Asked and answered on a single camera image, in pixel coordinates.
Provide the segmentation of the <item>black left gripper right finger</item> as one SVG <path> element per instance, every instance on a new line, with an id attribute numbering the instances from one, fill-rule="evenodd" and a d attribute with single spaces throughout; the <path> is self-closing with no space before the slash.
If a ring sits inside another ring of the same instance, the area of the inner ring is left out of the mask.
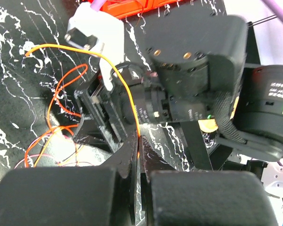
<path id="1" fill-rule="evenodd" d="M 247 171 L 177 171 L 139 141 L 142 208 L 149 226 L 275 226 L 260 180 Z"/>

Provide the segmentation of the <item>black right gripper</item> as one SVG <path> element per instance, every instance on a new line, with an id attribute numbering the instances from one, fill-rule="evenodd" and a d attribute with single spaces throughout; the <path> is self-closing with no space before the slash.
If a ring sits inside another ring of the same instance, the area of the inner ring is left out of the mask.
<path id="1" fill-rule="evenodd" d="M 205 120 L 212 113 L 207 66 L 147 71 L 136 63 L 117 65 L 107 90 L 100 73 L 74 92 L 81 120 L 74 141 L 116 152 L 138 124 Z"/>

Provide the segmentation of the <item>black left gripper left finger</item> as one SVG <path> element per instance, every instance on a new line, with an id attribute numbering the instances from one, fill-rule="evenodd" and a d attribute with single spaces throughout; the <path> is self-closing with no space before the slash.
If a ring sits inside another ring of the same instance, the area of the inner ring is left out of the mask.
<path id="1" fill-rule="evenodd" d="M 0 182 L 0 226 L 133 226 L 138 137 L 99 166 L 15 169 Z"/>

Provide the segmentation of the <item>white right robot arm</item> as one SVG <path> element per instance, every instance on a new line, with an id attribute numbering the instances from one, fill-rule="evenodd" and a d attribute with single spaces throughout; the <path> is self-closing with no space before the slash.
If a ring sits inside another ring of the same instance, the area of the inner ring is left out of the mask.
<path id="1" fill-rule="evenodd" d="M 238 16 L 159 19 L 143 47 L 150 67 L 116 65 L 112 90 L 92 78 L 75 91 L 82 115 L 74 139 L 115 152 L 140 124 L 179 123 L 188 144 L 191 122 L 215 120 L 217 140 L 264 161 L 283 158 L 283 66 L 247 64 L 248 24 Z"/>

